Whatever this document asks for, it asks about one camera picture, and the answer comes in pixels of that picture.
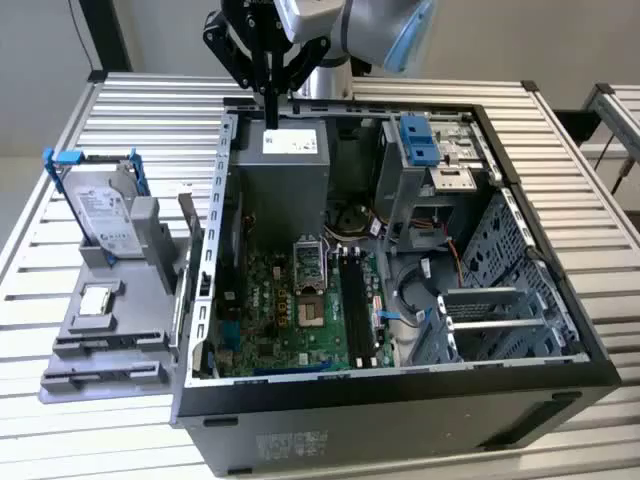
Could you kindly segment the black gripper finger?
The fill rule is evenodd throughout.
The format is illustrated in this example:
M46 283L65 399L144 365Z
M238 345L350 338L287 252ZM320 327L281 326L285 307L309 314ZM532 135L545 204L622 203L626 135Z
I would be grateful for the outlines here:
M273 89L265 51L259 45L254 18L249 15L251 56L247 56L229 34L224 15L209 15L203 29L203 41L227 72L243 89L251 88L263 97L267 128L273 127Z
M299 52L284 64L285 47L289 42L279 41L272 51L272 127L279 122L279 96L289 90L298 90L329 51L328 37L318 37L306 42Z

